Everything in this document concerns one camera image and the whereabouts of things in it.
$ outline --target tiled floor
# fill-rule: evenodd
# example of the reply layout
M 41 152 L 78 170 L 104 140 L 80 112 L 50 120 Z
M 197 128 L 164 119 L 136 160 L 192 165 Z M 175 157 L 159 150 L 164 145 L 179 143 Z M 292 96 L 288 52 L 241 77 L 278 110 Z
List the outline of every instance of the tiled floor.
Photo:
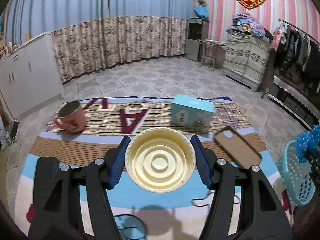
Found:
M 94 97 L 153 96 L 185 94 L 197 98 L 228 96 L 243 110 L 276 161 L 288 141 L 304 128 L 289 114 L 260 94 L 211 68 L 184 57 L 142 60 L 83 75 L 64 85 L 65 98 L 31 114 L 20 122 L 18 142 L 0 153 L 0 196 L 14 212 L 18 180 L 27 154 L 49 115 L 63 102 Z

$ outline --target mug handle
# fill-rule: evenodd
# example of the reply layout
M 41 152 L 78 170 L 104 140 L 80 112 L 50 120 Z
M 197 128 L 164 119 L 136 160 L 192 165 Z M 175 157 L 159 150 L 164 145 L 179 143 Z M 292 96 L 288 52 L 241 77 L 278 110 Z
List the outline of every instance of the mug handle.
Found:
M 59 117 L 56 115 L 54 118 L 54 123 L 56 124 L 56 126 L 58 126 L 61 129 L 64 129 L 62 124 L 58 121 Z

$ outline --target blue gripper pad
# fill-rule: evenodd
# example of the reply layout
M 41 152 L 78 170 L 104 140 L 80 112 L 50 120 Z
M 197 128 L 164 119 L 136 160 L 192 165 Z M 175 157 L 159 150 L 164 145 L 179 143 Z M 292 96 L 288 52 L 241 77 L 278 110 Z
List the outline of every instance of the blue gripper pad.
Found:
M 196 153 L 196 165 L 201 178 L 201 181 L 204 185 L 207 186 L 208 189 L 212 188 L 213 183 L 211 180 L 211 171 L 208 165 L 206 158 L 204 157 L 204 153 L 202 152 L 202 145 L 200 146 L 195 136 L 192 136 L 190 142 L 195 149 Z
M 111 188 L 114 188 L 115 185 L 117 185 L 120 181 L 123 169 L 124 169 L 124 156 L 125 151 L 131 142 L 130 137 L 126 136 L 124 140 L 121 141 L 121 144 L 119 145 L 119 153 L 115 159 L 115 162 L 113 163 L 111 167 L 111 174 L 110 174 L 110 180 L 109 180 L 109 186 Z

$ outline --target brown phone case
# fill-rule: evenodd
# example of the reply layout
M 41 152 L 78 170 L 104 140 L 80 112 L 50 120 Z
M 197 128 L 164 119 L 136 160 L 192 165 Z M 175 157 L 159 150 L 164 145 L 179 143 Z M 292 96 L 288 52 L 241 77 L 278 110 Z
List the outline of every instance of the brown phone case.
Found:
M 224 134 L 225 131 L 232 133 L 231 138 Z M 259 165 L 262 160 L 260 153 L 230 126 L 215 133 L 214 140 L 240 168 L 248 169 L 252 165 Z

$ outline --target cream plastic container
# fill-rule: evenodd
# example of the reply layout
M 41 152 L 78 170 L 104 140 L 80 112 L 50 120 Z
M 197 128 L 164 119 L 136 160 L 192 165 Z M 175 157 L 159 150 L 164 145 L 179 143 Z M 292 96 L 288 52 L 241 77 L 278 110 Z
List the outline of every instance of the cream plastic container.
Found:
M 182 187 L 196 166 L 190 141 L 180 132 L 154 127 L 139 133 L 128 145 L 125 166 L 141 188 L 166 193 Z

